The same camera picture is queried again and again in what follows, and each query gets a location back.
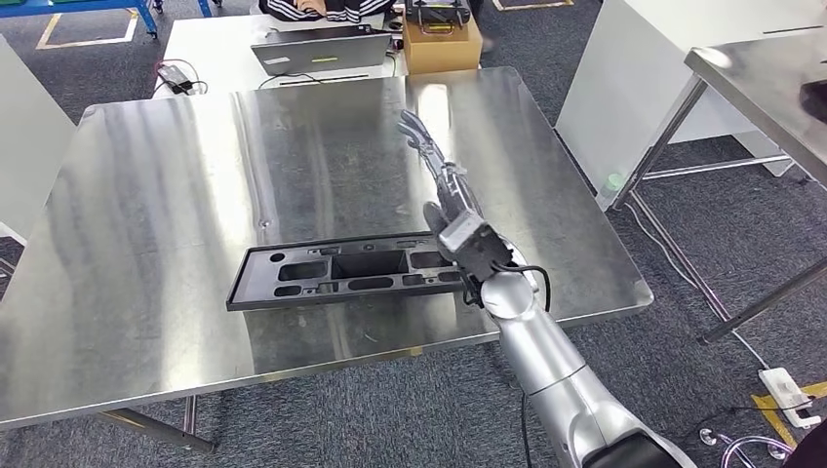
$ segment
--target black and white jacket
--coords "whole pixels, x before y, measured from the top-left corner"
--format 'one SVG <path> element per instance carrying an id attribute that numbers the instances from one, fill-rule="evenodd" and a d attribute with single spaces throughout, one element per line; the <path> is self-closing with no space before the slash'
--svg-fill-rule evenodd
<path id="1" fill-rule="evenodd" d="M 362 17 L 386 12 L 394 0 L 325 0 L 330 21 L 359 22 Z M 322 17 L 314 11 L 297 9 L 293 0 L 258 0 L 261 10 L 282 21 L 315 21 Z"/>

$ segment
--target power strip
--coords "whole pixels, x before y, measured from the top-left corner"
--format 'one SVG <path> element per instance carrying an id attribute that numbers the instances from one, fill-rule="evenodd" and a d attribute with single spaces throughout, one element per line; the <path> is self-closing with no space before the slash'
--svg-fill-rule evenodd
<path id="1" fill-rule="evenodd" d="M 811 398 L 802 392 L 801 387 L 786 369 L 759 370 L 758 377 L 767 387 L 778 407 L 789 408 L 783 413 L 793 427 L 809 429 L 810 426 L 821 422 L 821 416 L 813 416 L 807 411 L 812 407 Z"/>

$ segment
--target table leg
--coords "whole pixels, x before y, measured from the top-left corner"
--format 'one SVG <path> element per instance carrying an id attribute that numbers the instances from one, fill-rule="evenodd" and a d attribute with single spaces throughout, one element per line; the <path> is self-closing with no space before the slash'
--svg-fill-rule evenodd
<path id="1" fill-rule="evenodd" d="M 198 6 L 201 7 L 201 16 L 204 18 L 212 18 L 213 12 L 210 11 L 210 0 L 198 0 Z"/>
<path id="2" fill-rule="evenodd" d="M 663 129 L 663 132 L 657 138 L 657 141 L 649 148 L 646 154 L 644 154 L 641 162 L 638 163 L 638 166 L 632 172 L 632 175 L 630 175 L 629 179 L 626 180 L 626 184 L 620 189 L 620 192 L 617 194 L 617 198 L 615 198 L 614 203 L 611 204 L 612 208 L 619 209 L 623 206 L 626 196 L 628 196 L 629 193 L 638 186 L 644 176 L 650 171 L 652 165 L 654 165 L 654 162 L 657 161 L 657 158 L 666 148 L 666 145 L 669 144 L 669 140 L 672 139 L 675 132 L 681 128 L 681 124 L 684 123 L 684 120 L 689 115 L 689 112 L 692 111 L 692 108 L 703 95 L 703 92 L 706 91 L 706 82 L 701 80 L 697 75 L 692 75 L 691 83 L 692 85 L 689 90 L 689 94 L 684 98 L 684 101 L 681 103 L 680 107 L 678 107 L 678 110 L 675 112 L 675 115 L 672 116 L 669 123 L 666 124 L 666 128 Z"/>
<path id="3" fill-rule="evenodd" d="M 152 14 L 149 13 L 149 7 L 146 6 L 145 0 L 137 0 L 135 2 L 135 8 L 138 9 L 138 13 L 140 17 L 143 19 L 143 23 L 146 24 L 146 32 L 152 35 L 152 37 L 158 37 L 158 26 L 155 25 L 155 19 L 152 18 Z"/>
<path id="4" fill-rule="evenodd" d="M 12 276 L 15 274 L 15 265 L 6 261 L 5 258 L 0 257 L 0 278 Z"/>
<path id="5" fill-rule="evenodd" d="M 710 330 L 701 336 L 701 342 L 713 343 L 723 338 L 738 327 L 744 325 L 746 322 L 752 320 L 760 314 L 763 314 L 772 306 L 784 300 L 784 298 L 806 288 L 809 284 L 823 278 L 825 275 L 827 275 L 827 258 L 824 258 L 797 275 L 795 278 L 784 283 L 777 290 L 767 294 L 763 299 L 759 300 L 750 307 L 747 307 L 740 314 L 724 321 L 722 324 Z"/>
<path id="6" fill-rule="evenodd" d="M 174 426 L 152 419 L 131 409 L 113 409 L 98 414 L 98 417 L 126 429 L 154 437 L 170 444 L 183 447 L 187 450 L 197 450 L 203 453 L 212 453 L 216 445 L 204 439 L 193 436 Z"/>
<path id="7" fill-rule="evenodd" d="M 196 396 L 186 397 L 186 408 L 183 413 L 183 430 L 189 434 L 195 435 L 195 415 L 197 412 Z"/>

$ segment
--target metal table frame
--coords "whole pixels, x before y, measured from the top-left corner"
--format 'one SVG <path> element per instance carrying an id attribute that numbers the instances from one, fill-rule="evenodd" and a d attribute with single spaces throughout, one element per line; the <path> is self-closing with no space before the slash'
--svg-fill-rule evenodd
<path id="1" fill-rule="evenodd" d="M 181 429 L 132 409 L 113 409 L 100 412 L 98 413 L 98 419 L 187 450 L 212 453 L 216 450 L 216 445 L 195 435 L 197 403 L 197 397 L 186 397 L 186 409 L 184 410 L 183 427 Z"/>
<path id="2" fill-rule="evenodd" d="M 698 273 L 697 269 L 689 261 L 687 256 L 683 253 L 683 251 L 681 251 L 681 248 L 678 246 L 678 244 L 669 235 L 669 232 L 666 230 L 663 223 L 660 222 L 660 220 L 657 218 L 657 216 L 654 214 L 651 208 L 647 205 L 641 194 L 636 190 L 638 185 L 644 180 L 652 180 L 656 178 L 665 178 L 670 176 L 684 176 L 709 171 L 717 171 L 721 169 L 740 168 L 744 166 L 754 166 L 757 164 L 773 163 L 778 161 L 789 161 L 792 159 L 789 156 L 750 158 L 702 166 L 679 168 L 668 171 L 652 172 L 651 168 L 654 165 L 655 161 L 657 161 L 657 158 L 663 153 L 664 149 L 669 144 L 669 140 L 672 139 L 672 136 L 681 127 L 681 124 L 687 118 L 689 113 L 694 108 L 695 104 L 698 102 L 698 100 L 707 90 L 708 87 L 709 85 L 700 76 L 698 76 L 697 73 L 695 73 L 692 76 L 692 81 L 690 82 L 689 86 L 689 92 L 684 97 L 683 102 L 678 107 L 669 123 L 664 127 L 663 132 L 657 138 L 654 145 L 650 147 L 650 149 L 644 155 L 644 158 L 635 168 L 635 171 L 632 173 L 631 177 L 629 177 L 629 180 L 618 193 L 617 198 L 615 199 L 611 207 L 616 210 L 623 207 L 628 198 L 631 198 L 640 207 L 641 212 L 649 220 L 649 222 L 651 222 L 652 226 L 654 226 L 654 229 L 657 231 L 658 235 L 665 241 L 667 249 L 672 253 L 672 255 L 675 258 L 677 258 L 681 266 L 687 271 L 687 273 L 689 273 L 689 276 L 694 282 L 694 285 L 698 288 L 699 291 L 701 291 L 701 293 L 703 293 L 703 296 L 706 299 L 712 311 L 723 321 L 714 329 L 707 331 L 706 333 L 701 335 L 698 338 L 698 340 L 701 343 L 709 344 L 718 341 L 719 339 L 723 338 L 724 336 L 727 336 L 732 332 L 738 339 L 741 340 L 741 342 L 747 345 L 747 343 L 740 336 L 737 335 L 736 331 L 738 327 L 766 312 L 772 306 L 784 300 L 784 298 L 788 297 L 789 295 L 797 293 L 810 283 L 818 280 L 819 278 L 824 277 L 825 274 L 827 274 L 827 258 L 818 261 L 816 264 L 812 265 L 812 267 L 808 268 L 799 275 L 790 279 L 774 291 L 765 295 L 761 300 L 747 307 L 742 312 L 738 313 L 733 317 L 727 311 L 727 308 L 724 306 L 721 300 L 718 299 L 718 297 L 715 295 L 715 292 L 713 292 L 712 289 L 709 288 L 704 279 Z M 765 368 L 768 368 L 766 363 L 762 362 L 762 364 L 765 366 Z"/>
<path id="3" fill-rule="evenodd" d="M 163 0 L 153 0 L 152 8 L 159 13 L 162 11 Z M 67 3 L 52 3 L 50 0 L 26 0 L 19 5 L 0 6 L 0 18 L 31 17 L 35 15 L 53 15 L 55 13 L 96 12 L 98 10 L 117 10 L 121 8 L 135 8 L 138 10 L 146 32 L 153 38 L 158 38 L 158 27 L 152 14 L 149 13 L 147 0 L 90 0 Z"/>

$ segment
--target white cabinet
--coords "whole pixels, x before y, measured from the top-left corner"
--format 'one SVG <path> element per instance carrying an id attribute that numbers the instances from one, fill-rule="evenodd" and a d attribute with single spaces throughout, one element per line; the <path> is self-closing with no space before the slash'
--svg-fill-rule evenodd
<path id="1" fill-rule="evenodd" d="M 689 91 L 692 47 L 798 34 L 825 17 L 820 0 L 606 0 L 556 129 L 595 188 L 611 174 L 626 180 Z M 672 142 L 736 135 L 769 155 L 756 132 L 707 89 Z"/>

